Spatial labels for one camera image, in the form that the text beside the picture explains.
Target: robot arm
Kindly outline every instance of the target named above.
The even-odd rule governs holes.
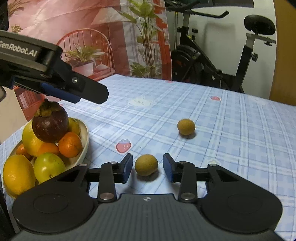
[[[61,47],[7,32],[7,1],[0,4],[0,102],[6,96],[3,86],[14,85],[72,103],[80,98],[96,104],[107,100],[107,87],[74,72],[61,59]]]

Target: bike handlebar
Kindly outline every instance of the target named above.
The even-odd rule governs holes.
[[[171,1],[171,0],[165,0],[165,3],[168,5],[165,8],[167,11],[175,11],[175,12],[186,13],[186,14],[191,14],[191,15],[199,15],[199,16],[204,16],[204,17],[209,17],[209,18],[224,18],[225,16],[227,16],[229,14],[228,11],[225,11],[221,15],[214,15],[214,14],[209,14],[209,13],[192,11],[191,8],[194,7],[195,5],[199,4],[200,0],[196,0],[192,3],[187,4],[187,5],[177,2],[177,1]]]
[[[195,12],[195,11],[186,11],[186,13],[191,14],[191,15],[199,15],[199,16],[204,16],[204,17],[209,17],[209,18],[224,18],[229,14],[228,11],[225,11],[221,15],[214,15],[214,14],[209,14],[209,13],[203,13],[203,12]]]

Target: lemon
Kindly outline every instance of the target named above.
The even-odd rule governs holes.
[[[154,173],[158,168],[157,159],[150,155],[145,154],[140,156],[135,163],[135,170],[139,176],[149,176]]]
[[[80,126],[79,126],[79,123],[77,122],[77,120],[75,120],[72,117],[69,118],[68,132],[74,132],[77,135],[80,135]]]
[[[192,120],[189,120],[189,119],[180,120],[178,122],[177,127],[179,132],[184,136],[191,135],[195,131],[195,124]]]
[[[22,132],[22,143],[25,147],[25,150],[28,154],[32,156],[38,156],[38,151],[41,145],[44,143],[43,141],[39,140],[32,129],[32,121],[30,121],[24,128]]]
[[[3,167],[3,183],[6,192],[16,198],[35,186],[34,169],[23,155],[10,156]]]

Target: plant pot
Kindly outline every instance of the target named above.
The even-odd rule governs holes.
[[[94,68],[94,63],[91,62],[91,63],[85,64],[85,65],[82,65],[79,67],[75,67],[75,68],[73,68],[73,71],[88,77],[88,76],[92,75],[93,68]]]

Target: mangosteen stem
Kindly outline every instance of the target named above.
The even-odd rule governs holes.
[[[44,99],[44,102],[40,105],[38,110],[35,112],[35,117],[50,117],[52,115],[53,111],[59,111],[61,110],[61,106],[58,102],[51,102],[48,101],[48,99]]]

